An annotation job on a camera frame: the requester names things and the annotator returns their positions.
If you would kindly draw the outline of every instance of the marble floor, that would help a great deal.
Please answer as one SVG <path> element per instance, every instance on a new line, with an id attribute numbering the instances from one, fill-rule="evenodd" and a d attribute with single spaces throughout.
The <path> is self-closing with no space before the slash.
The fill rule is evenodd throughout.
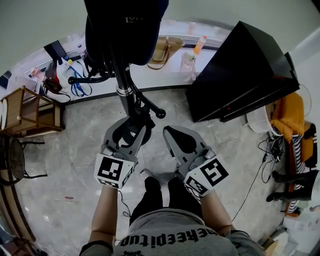
<path id="1" fill-rule="evenodd" d="M 227 123 L 218 120 L 193 123 L 189 114 L 184 89 L 146 92 L 145 95 L 166 110 L 164 119 L 157 119 L 150 141 L 138 152 L 139 164 L 122 189 L 124 201 L 133 211 L 144 194 L 140 170 L 150 169 L 163 179 L 171 176 L 176 162 L 170 156 L 163 139 L 166 125 L 180 125 L 197 131 L 207 145 L 221 154 L 229 166 L 227 186 L 217 185 L 216 191 L 233 218 L 242 205 L 254 180 L 264 153 L 257 145 L 266 135 L 254 133 L 245 124 L 245 117 Z M 125 117 L 119 97 L 108 97 L 72 104 L 66 107 L 66 130 L 34 138 L 44 145 L 28 145 L 25 149 L 26 170 L 30 175 L 47 173 L 48 177 L 23 179 L 16 185 L 19 201 L 38 246 L 49 255 L 76 256 L 87 243 L 91 220 L 101 192 L 94 177 L 94 163 L 105 131 L 115 121 Z M 282 169 L 276 164 L 275 170 Z M 270 167 L 264 170 L 267 179 Z M 163 186 L 163 204 L 168 206 L 168 188 Z M 275 189 L 271 179 L 267 184 L 256 178 L 243 208 L 234 220 L 237 229 L 244 230 L 254 240 L 264 233 L 270 234 L 281 223 L 283 214 L 280 202 L 266 202 L 267 195 Z M 65 196 L 73 197 L 66 201 Z M 129 218 L 118 201 L 116 239 L 127 234 Z"/>

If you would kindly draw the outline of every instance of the white bucket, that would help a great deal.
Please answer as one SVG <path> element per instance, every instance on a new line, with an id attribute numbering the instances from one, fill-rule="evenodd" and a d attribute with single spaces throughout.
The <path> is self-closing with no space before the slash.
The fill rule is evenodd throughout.
<path id="1" fill-rule="evenodd" d="M 259 134 L 271 131 L 275 136 L 282 136 L 281 134 L 275 132 L 272 128 L 265 106 L 247 113 L 246 118 L 248 121 L 247 125 L 249 125 L 255 133 Z"/>

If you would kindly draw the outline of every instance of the white box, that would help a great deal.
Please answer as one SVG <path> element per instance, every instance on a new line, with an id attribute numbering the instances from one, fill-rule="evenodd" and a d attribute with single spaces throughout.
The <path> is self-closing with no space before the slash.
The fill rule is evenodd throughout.
<path id="1" fill-rule="evenodd" d="M 135 170 L 135 163 L 105 154 L 97 154 L 94 177 L 98 183 L 122 189 Z"/>
<path id="2" fill-rule="evenodd" d="M 189 171 L 183 182 L 204 197 L 229 175 L 227 168 L 222 156 L 216 155 Z"/>

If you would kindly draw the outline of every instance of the black chair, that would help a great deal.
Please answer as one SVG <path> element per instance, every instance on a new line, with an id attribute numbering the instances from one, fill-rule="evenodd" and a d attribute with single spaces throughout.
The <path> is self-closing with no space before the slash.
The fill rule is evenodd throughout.
<path id="1" fill-rule="evenodd" d="M 5 180 L 0 177 L 0 185 L 9 187 L 25 179 L 47 177 L 47 174 L 29 176 L 25 169 L 24 149 L 27 144 L 45 144 L 44 142 L 24 141 L 20 142 L 16 137 L 0 132 L 0 171 L 8 170 L 16 180 Z"/>

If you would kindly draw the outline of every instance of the striped cloth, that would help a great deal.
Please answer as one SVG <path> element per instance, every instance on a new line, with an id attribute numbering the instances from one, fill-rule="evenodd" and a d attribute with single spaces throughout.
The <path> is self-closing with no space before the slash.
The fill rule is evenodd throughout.
<path id="1" fill-rule="evenodd" d="M 301 162 L 301 140 L 303 139 L 303 136 L 300 134 L 294 134 L 292 135 L 292 146 L 293 146 L 293 152 L 294 152 L 294 161 L 296 166 L 296 173 L 302 174 L 306 168 L 305 162 Z M 300 189 L 301 185 L 294 185 L 294 190 Z M 293 213 L 297 209 L 298 200 L 294 200 L 290 202 L 288 213 Z"/>

